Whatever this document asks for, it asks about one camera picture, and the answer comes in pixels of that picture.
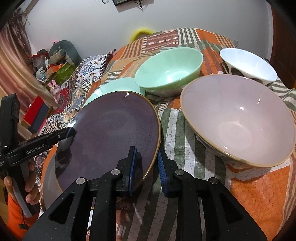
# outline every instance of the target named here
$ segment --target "yellow handle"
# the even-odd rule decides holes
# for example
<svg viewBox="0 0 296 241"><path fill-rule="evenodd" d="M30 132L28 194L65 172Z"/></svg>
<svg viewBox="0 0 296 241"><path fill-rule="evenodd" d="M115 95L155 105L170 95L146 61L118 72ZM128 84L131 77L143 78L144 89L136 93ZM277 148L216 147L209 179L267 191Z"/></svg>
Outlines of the yellow handle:
<svg viewBox="0 0 296 241"><path fill-rule="evenodd" d="M150 29L147 29L147 28L139 28L137 29L136 31L134 31L133 35L131 36L131 39L130 39L130 43L137 40L138 37L140 36L140 34L147 34L147 35L150 35L150 34L153 34L154 31L150 30Z"/></svg>

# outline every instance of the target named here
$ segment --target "black spot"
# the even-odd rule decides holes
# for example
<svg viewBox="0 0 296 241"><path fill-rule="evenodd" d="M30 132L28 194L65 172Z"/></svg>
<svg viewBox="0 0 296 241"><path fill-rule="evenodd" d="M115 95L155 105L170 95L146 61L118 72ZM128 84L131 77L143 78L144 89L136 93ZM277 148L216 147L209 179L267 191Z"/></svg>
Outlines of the black spot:
<svg viewBox="0 0 296 241"><path fill-rule="evenodd" d="M242 76L242 77L244 77L244 75L242 74L242 72L240 72L238 69L236 69L236 68L231 68L231 73L233 74L233 75L239 75L239 76Z"/></svg>
<svg viewBox="0 0 296 241"><path fill-rule="evenodd" d="M252 80L259 82L260 84L263 84L262 80L256 79L256 78L252 78Z"/></svg>
<svg viewBox="0 0 296 241"><path fill-rule="evenodd" d="M229 68L224 60L222 60L222 65L223 65L224 69L226 70L226 72L229 74Z"/></svg>

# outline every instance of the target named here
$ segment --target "orange sleeve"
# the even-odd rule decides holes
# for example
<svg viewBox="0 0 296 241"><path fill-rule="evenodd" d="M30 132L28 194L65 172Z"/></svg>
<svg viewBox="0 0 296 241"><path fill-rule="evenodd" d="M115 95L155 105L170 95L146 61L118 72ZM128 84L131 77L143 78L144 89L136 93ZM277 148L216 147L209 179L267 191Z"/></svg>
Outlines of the orange sleeve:
<svg viewBox="0 0 296 241"><path fill-rule="evenodd" d="M18 203L16 203L10 195L8 195L8 222L7 226L13 235L21 240L27 229L21 229L19 224L25 224L30 228L34 222L38 219L38 213L30 218L26 218L23 213L22 209Z"/></svg>

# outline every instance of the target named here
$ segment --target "curtain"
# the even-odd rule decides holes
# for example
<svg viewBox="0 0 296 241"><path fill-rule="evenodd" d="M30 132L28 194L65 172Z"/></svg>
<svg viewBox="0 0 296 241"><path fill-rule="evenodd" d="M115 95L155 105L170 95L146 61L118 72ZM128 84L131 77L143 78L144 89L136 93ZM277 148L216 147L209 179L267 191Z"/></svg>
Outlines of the curtain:
<svg viewBox="0 0 296 241"><path fill-rule="evenodd" d="M25 15L21 9L17 10L13 13L11 20L9 21L9 26L17 39L17 42L24 50L28 57L32 56L32 50L30 46L30 42L25 30L25 26L22 23L22 17Z"/></svg>
<svg viewBox="0 0 296 241"><path fill-rule="evenodd" d="M17 94L20 101L20 121L37 95L49 106L57 106L50 92L33 75L27 58L11 25L6 23L0 32L0 98ZM18 131L23 138L31 138L31 133L20 124Z"/></svg>

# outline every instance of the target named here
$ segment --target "purple plate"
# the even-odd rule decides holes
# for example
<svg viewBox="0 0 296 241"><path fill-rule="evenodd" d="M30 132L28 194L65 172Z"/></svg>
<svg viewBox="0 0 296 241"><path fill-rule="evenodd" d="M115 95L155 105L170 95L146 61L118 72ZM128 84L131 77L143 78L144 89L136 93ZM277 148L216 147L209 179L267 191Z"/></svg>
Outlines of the purple plate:
<svg viewBox="0 0 296 241"><path fill-rule="evenodd" d="M130 146L142 155L143 178L153 166L160 145L160 120L148 99L135 92L103 95L71 121L76 135L59 142L55 173L66 190L79 177L92 180L116 168Z"/></svg>

